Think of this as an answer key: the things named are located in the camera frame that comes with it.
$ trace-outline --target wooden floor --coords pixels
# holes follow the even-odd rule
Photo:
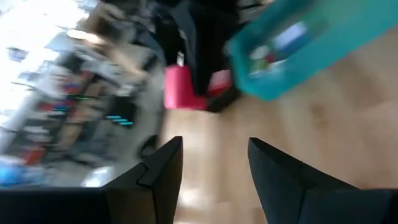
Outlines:
[[[364,189],[398,187],[398,30],[278,100],[244,96],[225,112],[168,111],[183,136],[176,224],[265,223],[248,166],[249,137]]]

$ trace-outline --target red stool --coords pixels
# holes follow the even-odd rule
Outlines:
[[[171,65],[165,69],[166,109],[205,110],[206,105],[204,96],[193,94],[191,74],[187,66]]]

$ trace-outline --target teal plastic bin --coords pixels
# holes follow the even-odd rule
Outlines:
[[[250,53],[284,24],[299,21],[318,30],[316,34],[311,31],[310,41],[303,40],[305,44],[291,50],[276,69],[250,76]],[[313,29],[316,24],[322,28]],[[263,100],[276,99],[396,25],[398,0],[275,0],[229,42],[235,83],[242,92]]]

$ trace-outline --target teal item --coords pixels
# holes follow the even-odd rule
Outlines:
[[[279,69],[251,78],[252,50],[275,37],[275,30],[294,15],[295,22],[307,23],[311,35],[316,35],[289,55]],[[276,99],[396,25],[397,0],[276,0],[229,42],[235,83],[241,91],[262,100]]]

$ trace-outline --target plastic storage bin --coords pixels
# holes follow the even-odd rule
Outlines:
[[[397,0],[275,0],[257,20],[229,42],[236,85],[241,91],[263,100],[276,99],[317,71],[398,25],[397,21]],[[298,35],[293,42],[290,40],[291,44],[279,51],[285,54],[286,60],[272,70],[250,76],[251,52],[267,39],[276,38],[276,30],[281,30],[284,24],[290,23],[284,28],[288,30],[298,22],[303,22],[309,31]],[[286,42],[293,35],[289,32],[280,34],[280,40]]]

